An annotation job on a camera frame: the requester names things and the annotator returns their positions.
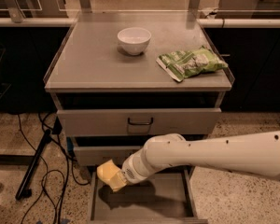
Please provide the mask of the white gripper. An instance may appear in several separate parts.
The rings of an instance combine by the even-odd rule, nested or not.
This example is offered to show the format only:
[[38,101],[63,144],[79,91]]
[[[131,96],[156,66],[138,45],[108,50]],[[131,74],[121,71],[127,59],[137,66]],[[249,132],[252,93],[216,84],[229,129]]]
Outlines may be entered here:
[[137,184],[156,173],[148,162],[143,150],[138,150],[132,154],[123,164],[121,171],[118,171],[110,178],[109,186],[117,192],[124,188],[128,182]]

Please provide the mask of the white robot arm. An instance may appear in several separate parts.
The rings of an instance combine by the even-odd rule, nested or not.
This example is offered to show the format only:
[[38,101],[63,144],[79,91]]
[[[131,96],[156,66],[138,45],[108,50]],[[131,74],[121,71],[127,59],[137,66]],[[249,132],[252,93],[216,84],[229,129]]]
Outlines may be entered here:
[[148,139],[110,178],[118,191],[140,183],[167,168],[189,165],[280,180],[280,131],[198,141],[179,134]]

